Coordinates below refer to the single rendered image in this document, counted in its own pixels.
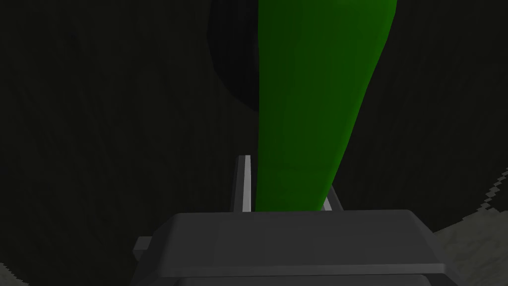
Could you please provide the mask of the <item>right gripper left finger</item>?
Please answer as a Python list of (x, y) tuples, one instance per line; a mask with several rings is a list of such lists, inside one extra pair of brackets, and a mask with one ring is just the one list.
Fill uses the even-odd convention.
[(232, 212), (251, 212), (252, 174), (250, 155), (237, 157), (233, 179)]

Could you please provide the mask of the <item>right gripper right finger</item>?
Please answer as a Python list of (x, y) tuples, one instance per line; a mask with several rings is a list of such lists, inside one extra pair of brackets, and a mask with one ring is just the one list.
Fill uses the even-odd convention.
[(343, 211), (333, 185), (330, 186), (327, 197), (321, 207), (321, 211)]

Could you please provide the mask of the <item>green bottle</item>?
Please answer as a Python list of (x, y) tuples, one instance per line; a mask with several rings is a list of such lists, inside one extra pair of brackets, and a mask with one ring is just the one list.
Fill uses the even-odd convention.
[(255, 210), (319, 211), (397, 0), (259, 0)]

